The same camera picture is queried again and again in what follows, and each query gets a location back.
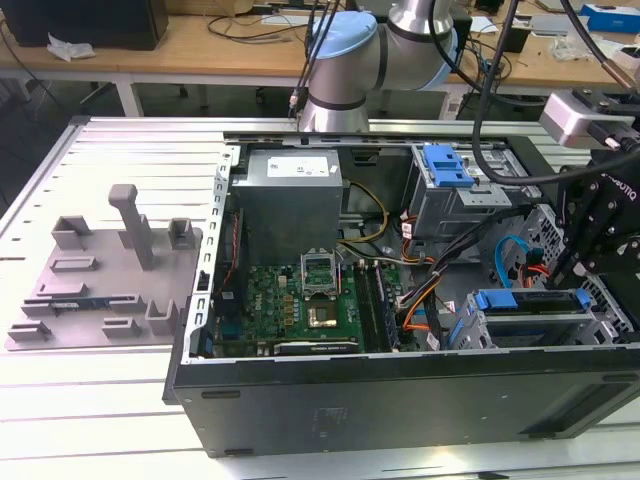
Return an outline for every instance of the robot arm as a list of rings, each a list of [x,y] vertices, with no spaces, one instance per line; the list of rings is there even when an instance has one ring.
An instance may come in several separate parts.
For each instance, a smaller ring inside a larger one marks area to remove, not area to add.
[[[426,90],[444,82],[450,69],[429,31],[431,2],[435,2],[435,34],[454,58],[457,37],[449,14],[451,0],[403,0],[381,26],[368,13],[337,13],[309,77],[309,99],[300,129],[365,132],[369,129],[364,106],[368,92]]]

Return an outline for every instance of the label sticker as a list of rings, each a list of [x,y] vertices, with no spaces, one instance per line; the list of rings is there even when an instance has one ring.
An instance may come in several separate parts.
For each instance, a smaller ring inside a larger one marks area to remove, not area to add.
[[[51,304],[52,308],[80,308],[80,305],[73,302],[57,302]]]
[[[328,177],[327,157],[271,157],[267,177]]]
[[[440,310],[438,310],[438,313],[440,315],[445,315],[447,313],[451,313],[453,315],[456,314],[456,302],[454,302],[453,300],[449,300],[448,302],[444,302],[444,306],[445,308],[441,308]]]
[[[413,227],[411,226],[410,223],[403,223],[402,224],[402,237],[406,238],[407,240],[411,240],[413,237],[411,235],[411,231],[413,230]]]
[[[431,347],[431,350],[440,350],[440,342],[431,332],[427,334],[427,344]]]

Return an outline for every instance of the yellow wire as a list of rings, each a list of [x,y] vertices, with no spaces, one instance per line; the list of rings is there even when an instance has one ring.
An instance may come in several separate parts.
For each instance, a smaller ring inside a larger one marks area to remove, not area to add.
[[[371,198],[373,198],[373,200],[378,204],[378,206],[380,207],[380,210],[382,211],[383,221],[382,221],[382,225],[380,225],[380,230],[378,230],[375,233],[372,233],[371,235],[367,235],[365,237],[356,237],[356,238],[343,238],[342,240],[338,240],[338,242],[339,243],[345,243],[345,242],[350,242],[350,243],[370,242],[371,240],[375,240],[376,238],[380,237],[384,233],[384,231],[387,229],[387,224],[389,222],[389,219],[388,219],[389,212],[387,212],[387,209],[382,204],[380,199],[378,197],[376,197],[375,194],[371,190],[369,190],[367,187],[365,187],[361,183],[358,183],[358,182],[351,182],[351,183],[353,185],[355,185],[356,187],[362,189],[365,193],[367,193],[367,195],[369,195]]]

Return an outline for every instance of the gray power supply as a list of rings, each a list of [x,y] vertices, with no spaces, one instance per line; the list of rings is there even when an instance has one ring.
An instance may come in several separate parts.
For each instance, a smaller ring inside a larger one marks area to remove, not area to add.
[[[254,150],[234,192],[251,264],[296,263],[301,252],[335,248],[342,202],[336,150]]]

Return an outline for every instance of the light blue joint cap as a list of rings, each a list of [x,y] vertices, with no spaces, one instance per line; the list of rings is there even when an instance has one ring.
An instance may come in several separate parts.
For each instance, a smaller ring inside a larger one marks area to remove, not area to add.
[[[325,17],[322,30],[326,28],[329,15]],[[318,60],[335,58],[355,50],[360,45],[367,43],[376,34],[378,24],[370,13],[365,12],[338,12],[333,17],[331,28],[322,42],[318,52]],[[320,37],[318,32],[318,20],[313,24],[313,38]]]

